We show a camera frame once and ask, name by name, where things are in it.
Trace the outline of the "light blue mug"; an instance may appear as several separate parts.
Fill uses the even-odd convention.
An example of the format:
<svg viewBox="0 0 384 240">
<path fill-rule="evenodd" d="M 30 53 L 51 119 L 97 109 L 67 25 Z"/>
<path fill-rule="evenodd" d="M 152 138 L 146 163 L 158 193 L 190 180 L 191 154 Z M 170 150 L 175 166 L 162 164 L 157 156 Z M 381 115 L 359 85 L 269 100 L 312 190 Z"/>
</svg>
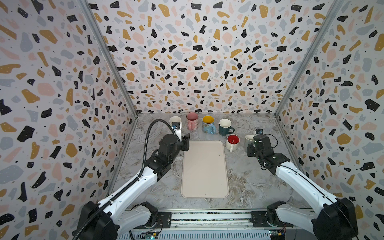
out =
<svg viewBox="0 0 384 240">
<path fill-rule="evenodd" d="M 214 135 L 216 133 L 215 119 L 212 116 L 204 116 L 202 121 L 203 132 Z"/>
</svg>

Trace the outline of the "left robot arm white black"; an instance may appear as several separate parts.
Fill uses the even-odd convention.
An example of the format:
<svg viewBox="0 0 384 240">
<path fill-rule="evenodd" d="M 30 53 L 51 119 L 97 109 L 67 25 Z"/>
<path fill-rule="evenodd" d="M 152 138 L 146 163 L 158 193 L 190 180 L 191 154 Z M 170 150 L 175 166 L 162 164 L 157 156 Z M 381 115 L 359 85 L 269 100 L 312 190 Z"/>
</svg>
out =
<svg viewBox="0 0 384 240">
<path fill-rule="evenodd" d="M 144 202 L 129 209 L 133 201 L 146 189 L 156 184 L 170 169 L 180 151 L 188 151 L 190 134 L 165 135 L 159 142 L 159 150 L 145 162 L 138 173 L 116 192 L 99 201 L 88 202 L 81 210 L 75 240 L 116 240 L 120 235 L 140 226 L 152 228 L 157 220 L 158 209 Z"/>
</svg>

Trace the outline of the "pink mug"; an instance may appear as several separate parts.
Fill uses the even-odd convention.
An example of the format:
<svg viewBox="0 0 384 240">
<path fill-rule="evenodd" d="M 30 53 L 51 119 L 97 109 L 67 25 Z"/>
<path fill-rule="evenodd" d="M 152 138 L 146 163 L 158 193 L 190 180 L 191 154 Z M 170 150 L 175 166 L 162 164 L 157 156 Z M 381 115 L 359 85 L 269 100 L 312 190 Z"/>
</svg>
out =
<svg viewBox="0 0 384 240">
<path fill-rule="evenodd" d="M 187 118 L 188 129 L 190 131 L 195 131 L 198 128 L 199 115 L 195 112 L 190 112 L 186 115 L 186 118 Z"/>
</svg>

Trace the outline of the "white mug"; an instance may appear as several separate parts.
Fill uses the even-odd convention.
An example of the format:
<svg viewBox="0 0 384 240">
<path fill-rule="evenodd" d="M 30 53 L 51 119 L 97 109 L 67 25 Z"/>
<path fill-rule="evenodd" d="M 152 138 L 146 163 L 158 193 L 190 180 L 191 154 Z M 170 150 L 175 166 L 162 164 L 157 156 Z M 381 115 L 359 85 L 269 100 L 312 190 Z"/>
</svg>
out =
<svg viewBox="0 0 384 240">
<path fill-rule="evenodd" d="M 235 151 L 240 143 L 240 138 L 237 135 L 231 134 L 227 136 L 226 148 L 232 153 Z"/>
</svg>

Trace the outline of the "light green mug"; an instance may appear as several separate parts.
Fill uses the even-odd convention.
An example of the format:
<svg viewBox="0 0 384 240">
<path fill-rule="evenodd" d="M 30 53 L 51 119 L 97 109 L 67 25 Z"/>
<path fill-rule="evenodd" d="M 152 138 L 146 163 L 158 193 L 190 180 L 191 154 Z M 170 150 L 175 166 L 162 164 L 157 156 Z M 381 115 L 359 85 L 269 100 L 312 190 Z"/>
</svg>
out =
<svg viewBox="0 0 384 240">
<path fill-rule="evenodd" d="M 182 119 L 178 116 L 171 117 L 169 122 L 170 122 L 171 126 L 173 125 L 173 123 L 180 123 L 182 125 Z"/>
</svg>

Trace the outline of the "dark green mug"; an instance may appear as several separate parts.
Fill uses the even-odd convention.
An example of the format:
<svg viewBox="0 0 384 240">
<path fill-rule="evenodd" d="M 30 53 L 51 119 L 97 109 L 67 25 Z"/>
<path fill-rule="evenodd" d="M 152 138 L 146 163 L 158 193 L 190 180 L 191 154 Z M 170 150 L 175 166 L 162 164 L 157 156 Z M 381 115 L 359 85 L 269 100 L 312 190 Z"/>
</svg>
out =
<svg viewBox="0 0 384 240">
<path fill-rule="evenodd" d="M 221 119 L 219 122 L 219 134 L 221 136 L 226 136 L 235 132 L 235 129 L 232 127 L 232 122 L 229 119 Z"/>
</svg>

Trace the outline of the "grey mug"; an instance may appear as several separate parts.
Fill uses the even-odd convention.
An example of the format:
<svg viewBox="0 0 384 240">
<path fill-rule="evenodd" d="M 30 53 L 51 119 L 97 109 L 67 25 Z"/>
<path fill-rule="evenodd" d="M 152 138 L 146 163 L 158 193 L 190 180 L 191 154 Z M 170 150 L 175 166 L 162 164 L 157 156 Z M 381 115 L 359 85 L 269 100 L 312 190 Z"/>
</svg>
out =
<svg viewBox="0 0 384 240">
<path fill-rule="evenodd" d="M 254 147 L 254 136 L 255 135 L 246 135 L 244 140 L 244 148 L 247 151 L 248 146 Z"/>
</svg>

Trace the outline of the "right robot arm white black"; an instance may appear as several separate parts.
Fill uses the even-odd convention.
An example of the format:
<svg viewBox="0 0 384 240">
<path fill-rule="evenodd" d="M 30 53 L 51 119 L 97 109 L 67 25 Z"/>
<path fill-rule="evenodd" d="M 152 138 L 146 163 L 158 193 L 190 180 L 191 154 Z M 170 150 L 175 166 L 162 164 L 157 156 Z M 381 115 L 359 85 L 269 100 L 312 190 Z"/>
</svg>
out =
<svg viewBox="0 0 384 240">
<path fill-rule="evenodd" d="M 267 207 L 266 223 L 278 227 L 289 223 L 313 234 L 318 240 L 351 240 L 358 236 L 354 204 L 347 198 L 337 198 L 303 174 L 283 154 L 275 153 L 269 137 L 254 135 L 247 145 L 247 155 L 255 157 L 262 170 L 270 171 L 290 185 L 312 208 L 299 209 L 277 201 Z"/>
</svg>

